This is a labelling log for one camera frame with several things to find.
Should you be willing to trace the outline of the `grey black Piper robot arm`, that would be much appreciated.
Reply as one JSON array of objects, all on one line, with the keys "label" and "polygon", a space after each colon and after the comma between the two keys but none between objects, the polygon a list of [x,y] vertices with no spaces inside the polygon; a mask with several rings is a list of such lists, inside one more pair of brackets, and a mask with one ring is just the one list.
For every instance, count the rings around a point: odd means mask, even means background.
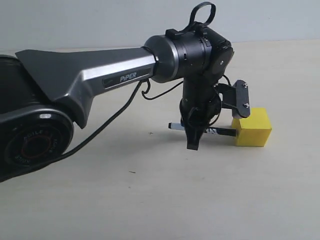
[{"label": "grey black Piper robot arm", "polygon": [[179,103],[186,146],[197,150],[223,107],[218,82],[234,55],[208,27],[150,37],[142,47],[54,52],[22,50],[0,57],[0,180],[29,174],[72,156],[74,126],[87,125],[93,100],[136,83],[183,79]]}]

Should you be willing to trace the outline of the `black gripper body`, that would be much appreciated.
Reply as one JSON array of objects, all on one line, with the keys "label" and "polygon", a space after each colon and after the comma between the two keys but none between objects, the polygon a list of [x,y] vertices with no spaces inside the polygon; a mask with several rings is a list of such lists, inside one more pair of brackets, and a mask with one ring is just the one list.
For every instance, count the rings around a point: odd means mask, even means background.
[{"label": "black gripper body", "polygon": [[198,74],[183,79],[179,109],[184,126],[206,128],[218,120],[222,101],[216,83],[216,80]]}]

